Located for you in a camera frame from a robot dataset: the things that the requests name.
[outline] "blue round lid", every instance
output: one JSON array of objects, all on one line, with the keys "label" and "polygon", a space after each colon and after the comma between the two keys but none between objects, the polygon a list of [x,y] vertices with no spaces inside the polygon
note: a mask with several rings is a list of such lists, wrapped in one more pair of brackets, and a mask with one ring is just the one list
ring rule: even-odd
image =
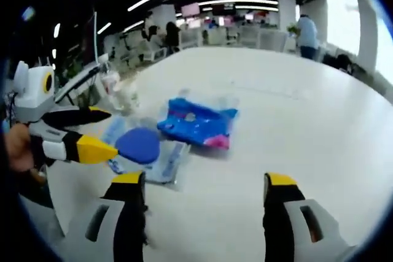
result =
[{"label": "blue round lid", "polygon": [[147,128],[131,129],[120,136],[115,148],[119,155],[138,164],[150,164],[160,155],[158,133]]}]

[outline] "blue package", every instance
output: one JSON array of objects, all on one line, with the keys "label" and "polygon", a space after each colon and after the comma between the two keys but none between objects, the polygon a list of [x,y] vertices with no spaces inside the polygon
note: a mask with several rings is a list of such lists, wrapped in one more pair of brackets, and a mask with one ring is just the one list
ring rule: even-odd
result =
[{"label": "blue package", "polygon": [[168,114],[157,128],[175,140],[229,148],[229,135],[237,109],[214,110],[185,98],[170,99]]}]

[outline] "table surface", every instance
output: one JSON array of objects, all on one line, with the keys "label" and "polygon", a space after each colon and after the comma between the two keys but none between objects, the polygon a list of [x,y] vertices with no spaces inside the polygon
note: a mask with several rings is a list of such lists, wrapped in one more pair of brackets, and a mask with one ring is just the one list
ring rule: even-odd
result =
[{"label": "table surface", "polygon": [[240,111],[227,153],[193,149],[179,191],[147,185],[145,261],[263,261],[268,171],[293,177],[351,245],[382,217],[392,193],[393,108],[345,73],[283,53],[209,47],[160,61],[137,84],[142,114],[156,114],[181,88],[236,96]]}]

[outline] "white chair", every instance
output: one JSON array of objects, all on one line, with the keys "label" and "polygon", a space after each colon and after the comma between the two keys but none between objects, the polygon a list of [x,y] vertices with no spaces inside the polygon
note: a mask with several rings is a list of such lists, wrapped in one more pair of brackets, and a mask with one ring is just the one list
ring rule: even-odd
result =
[{"label": "white chair", "polygon": [[256,26],[240,26],[240,44],[243,47],[258,48],[259,28]]},{"label": "white chair", "polygon": [[166,48],[159,48],[154,50],[149,41],[146,39],[141,41],[140,51],[143,54],[143,59],[145,61],[158,61],[166,57]]},{"label": "white chair", "polygon": [[209,45],[224,45],[227,41],[225,28],[211,28],[208,30]]},{"label": "white chair", "polygon": [[179,32],[179,49],[198,47],[201,44],[199,29],[186,29]]},{"label": "white chair", "polygon": [[260,29],[259,49],[283,52],[288,34],[277,29]]}]

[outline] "person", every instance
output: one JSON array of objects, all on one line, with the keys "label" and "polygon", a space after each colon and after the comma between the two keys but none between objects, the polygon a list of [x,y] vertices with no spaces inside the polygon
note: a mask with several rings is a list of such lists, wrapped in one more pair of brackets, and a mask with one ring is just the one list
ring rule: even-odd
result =
[{"label": "person", "polygon": [[163,41],[158,36],[157,32],[158,32],[157,26],[151,26],[149,28],[149,36],[147,38],[147,41],[150,43],[150,47],[154,51],[159,50],[164,46]]},{"label": "person", "polygon": [[165,44],[169,54],[179,51],[179,32],[180,29],[172,21],[166,24]]},{"label": "person", "polygon": [[219,25],[216,23],[216,20],[212,20],[209,24],[209,29],[218,28]]},{"label": "person", "polygon": [[297,23],[298,46],[302,58],[313,60],[318,49],[317,28],[308,15],[301,15]]},{"label": "person", "polygon": [[15,172],[29,171],[34,167],[30,150],[29,128],[17,123],[4,135],[4,143],[9,157],[9,167]]},{"label": "person", "polygon": [[112,47],[112,51],[111,51],[111,55],[110,55],[109,59],[110,59],[110,60],[114,60],[114,59],[115,59],[115,56],[116,56],[116,50],[115,50],[115,47],[113,46],[113,47]]}]

